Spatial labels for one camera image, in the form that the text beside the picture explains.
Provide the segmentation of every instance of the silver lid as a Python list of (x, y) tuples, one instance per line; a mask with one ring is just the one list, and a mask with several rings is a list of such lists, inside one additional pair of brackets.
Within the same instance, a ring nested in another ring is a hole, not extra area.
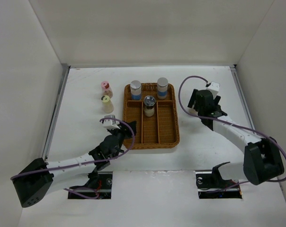
[(165, 87), (166, 85), (168, 85), (168, 80), (165, 77), (161, 77), (158, 79), (158, 85), (160, 87)]
[(156, 103), (156, 99), (153, 96), (146, 96), (144, 98), (144, 104), (146, 106), (154, 106)]
[(134, 80), (130, 83), (130, 87), (132, 89), (139, 89), (141, 87), (141, 83), (138, 80)]

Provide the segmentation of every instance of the jar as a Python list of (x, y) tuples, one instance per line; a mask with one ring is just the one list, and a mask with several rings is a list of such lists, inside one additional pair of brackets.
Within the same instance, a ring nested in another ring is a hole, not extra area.
[(168, 80), (165, 77), (158, 79), (157, 90), (158, 99), (165, 99), (167, 97)]
[(109, 98), (113, 97), (113, 91), (111, 90), (108, 81), (103, 81), (101, 83), (101, 88), (102, 88), (102, 96), (109, 96)]
[(144, 114), (146, 117), (151, 117), (154, 115), (154, 105), (156, 99), (153, 96), (146, 96), (144, 98)]
[(107, 114), (113, 112), (114, 105), (112, 104), (109, 96), (102, 96), (103, 111)]
[(138, 80), (134, 80), (130, 83), (130, 93), (132, 100), (141, 100), (141, 83)]

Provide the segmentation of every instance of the brown tray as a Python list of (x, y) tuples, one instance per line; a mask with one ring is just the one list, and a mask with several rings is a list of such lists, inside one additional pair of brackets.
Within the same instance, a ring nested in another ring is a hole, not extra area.
[[(141, 84), (142, 98), (131, 99), (130, 85), (124, 89), (123, 121), (137, 121), (137, 134), (133, 149), (173, 148), (180, 142), (178, 115), (175, 90), (168, 84), (165, 100), (157, 97), (157, 83)], [(144, 115), (143, 100), (146, 96), (156, 99), (155, 113), (152, 117)], [(129, 148), (132, 139), (124, 140), (124, 146)]]

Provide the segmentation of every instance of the wall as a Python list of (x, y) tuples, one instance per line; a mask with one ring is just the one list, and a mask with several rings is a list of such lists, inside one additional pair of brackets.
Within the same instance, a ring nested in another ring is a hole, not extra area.
[(9, 178), (45, 140), (62, 68), (27, 0), (0, 0), (0, 227), (22, 208)]
[(273, 0), (30, 0), (70, 65), (235, 64)]
[(236, 69), (256, 128), (286, 150), (286, 0), (275, 0)]

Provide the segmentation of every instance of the tray divider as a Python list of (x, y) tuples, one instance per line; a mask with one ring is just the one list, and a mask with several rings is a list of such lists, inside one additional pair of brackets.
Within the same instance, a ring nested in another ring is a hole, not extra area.
[(141, 101), (141, 143), (143, 143), (143, 114), (144, 114), (144, 104), (143, 101)]
[(156, 102), (156, 109), (157, 109), (157, 134), (158, 134), (158, 143), (160, 144), (160, 128), (159, 128), (159, 105), (158, 102)]

